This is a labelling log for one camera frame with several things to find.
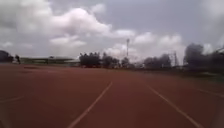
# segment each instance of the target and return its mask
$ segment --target white lane line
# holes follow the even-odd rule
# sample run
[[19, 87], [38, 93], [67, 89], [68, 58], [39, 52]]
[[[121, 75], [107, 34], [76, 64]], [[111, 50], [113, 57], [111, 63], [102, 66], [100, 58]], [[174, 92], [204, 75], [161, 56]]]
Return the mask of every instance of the white lane line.
[[112, 82], [103, 90], [103, 92], [96, 98], [96, 100], [78, 117], [76, 118], [67, 128], [74, 128], [88, 113], [96, 103], [104, 96], [104, 94], [109, 90], [112, 86]]
[[171, 107], [173, 107], [178, 113], [180, 113], [181, 115], [183, 115], [187, 120], [189, 120], [196, 128], [204, 128], [200, 123], [196, 122], [193, 118], [191, 118], [190, 116], [187, 115], [187, 113], [183, 112], [180, 108], [178, 108], [174, 103], [172, 103], [170, 100], [168, 100], [167, 98], [165, 98], [163, 95], [161, 95], [159, 92], [157, 92], [155, 89], [153, 89], [152, 87], [150, 87], [149, 85], [146, 87], [148, 87], [153, 93], [155, 93], [156, 95], [158, 95], [160, 98], [162, 98], [164, 101], [166, 101]]
[[214, 95], [214, 96], [217, 96], [217, 97], [224, 98], [224, 95], [223, 94], [214, 93], [214, 92], [210, 92], [210, 91], [206, 91], [206, 90], [202, 90], [202, 89], [197, 89], [197, 88], [195, 88], [195, 89], [198, 90], [198, 91], [200, 91], [200, 92], [204, 92], [204, 93], [208, 93], [210, 95]]
[[10, 99], [0, 100], [0, 103], [6, 103], [6, 102], [12, 102], [12, 101], [20, 100], [20, 99], [22, 99], [23, 97], [24, 97], [24, 96], [20, 96], [20, 97], [15, 97], [15, 98], [10, 98]]

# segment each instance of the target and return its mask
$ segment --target sky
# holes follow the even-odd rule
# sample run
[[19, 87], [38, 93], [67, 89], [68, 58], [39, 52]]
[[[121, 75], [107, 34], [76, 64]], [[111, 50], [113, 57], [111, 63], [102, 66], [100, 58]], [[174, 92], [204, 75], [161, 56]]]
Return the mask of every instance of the sky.
[[12, 55], [119, 59], [177, 53], [190, 43], [224, 45], [224, 0], [0, 0], [0, 49]]

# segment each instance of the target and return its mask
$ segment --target pole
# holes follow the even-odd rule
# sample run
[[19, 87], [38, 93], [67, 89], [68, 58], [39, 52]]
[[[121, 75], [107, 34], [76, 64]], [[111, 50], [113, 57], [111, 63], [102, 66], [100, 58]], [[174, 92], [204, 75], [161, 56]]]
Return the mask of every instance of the pole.
[[174, 61], [175, 61], [175, 66], [179, 66], [176, 51], [174, 52], [174, 59], [175, 59], [175, 60], [174, 60]]
[[128, 58], [128, 47], [129, 47], [130, 39], [127, 39], [127, 58]]

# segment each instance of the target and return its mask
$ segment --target white cloud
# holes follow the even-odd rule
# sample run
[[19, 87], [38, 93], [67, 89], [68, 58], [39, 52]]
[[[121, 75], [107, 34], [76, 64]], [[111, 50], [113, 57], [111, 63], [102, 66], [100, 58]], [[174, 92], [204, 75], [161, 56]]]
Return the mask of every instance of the white cloud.
[[205, 28], [208, 38], [214, 40], [212, 45], [224, 45], [224, 1], [203, 0], [202, 7], [206, 19]]
[[20, 46], [23, 47], [23, 48], [26, 48], [26, 49], [32, 49], [33, 48], [33, 45], [30, 44], [30, 43], [22, 43]]
[[12, 47], [13, 43], [11, 42], [0, 43], [0, 46], [3, 48], [8, 48], [8, 47]]
[[204, 54], [212, 53], [214, 50], [211, 44], [204, 44], [203, 47], [204, 47], [204, 51], [203, 51]]
[[111, 25], [100, 23], [94, 15], [89, 14], [82, 8], [73, 8], [63, 15], [52, 17], [54, 28], [63, 32], [74, 33], [109, 33]]
[[85, 45], [86, 43], [83, 41], [77, 40], [78, 37], [66, 35], [64, 37], [54, 38], [50, 40], [50, 43], [55, 46], [63, 46], [63, 47], [79, 47]]
[[216, 20], [224, 16], [224, 1], [223, 0], [203, 0], [203, 6], [208, 13], [208, 17]]
[[106, 6], [104, 4], [97, 4], [91, 7], [90, 10], [91, 13], [105, 13], [106, 12]]
[[[102, 40], [115, 43], [127, 38], [131, 39], [129, 53], [133, 60], [140, 56], [158, 56], [174, 50], [181, 54], [184, 51], [180, 35], [161, 36], [152, 32], [138, 35], [137, 30], [114, 29], [111, 24], [99, 21], [95, 14], [105, 13], [104, 4], [92, 6], [90, 10], [72, 7], [59, 14], [56, 14], [56, 11], [47, 0], [0, 0], [0, 32], [4, 31], [9, 39], [14, 39], [9, 41], [15, 46], [20, 46], [17, 49], [23, 47], [31, 49], [27, 50], [28, 52], [37, 51], [32, 53], [39, 52], [39, 54], [42, 52], [36, 46], [45, 47], [47, 54], [53, 51], [54, 54], [64, 56], [75, 56], [78, 52], [91, 51], [98, 47], [98, 49], [105, 49], [111, 55], [123, 58], [126, 56], [125, 44], [112, 44], [111, 48], [106, 48], [111, 44], [100, 43]], [[15, 50], [14, 53], [18, 54], [28, 53], [23, 49], [16, 51], [17, 49], [10, 50]]]
[[135, 31], [128, 30], [128, 29], [118, 29], [114, 31], [114, 36], [120, 37], [120, 38], [130, 38], [130, 37], [134, 37], [135, 35], [136, 35]]
[[[128, 51], [128, 57], [131, 61], [139, 60], [139, 54], [135, 48], [129, 47]], [[115, 44], [113, 47], [105, 49], [104, 52], [116, 58], [123, 59], [124, 57], [127, 57], [127, 45]]]
[[146, 32], [144, 34], [138, 35], [134, 39], [134, 44], [147, 44], [153, 43], [156, 40], [156, 35]]

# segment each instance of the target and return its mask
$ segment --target running track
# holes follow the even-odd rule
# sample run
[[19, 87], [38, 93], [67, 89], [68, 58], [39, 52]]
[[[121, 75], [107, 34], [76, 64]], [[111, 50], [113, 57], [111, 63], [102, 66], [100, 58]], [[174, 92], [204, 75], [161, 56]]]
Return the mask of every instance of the running track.
[[223, 99], [177, 76], [0, 65], [0, 128], [223, 128]]

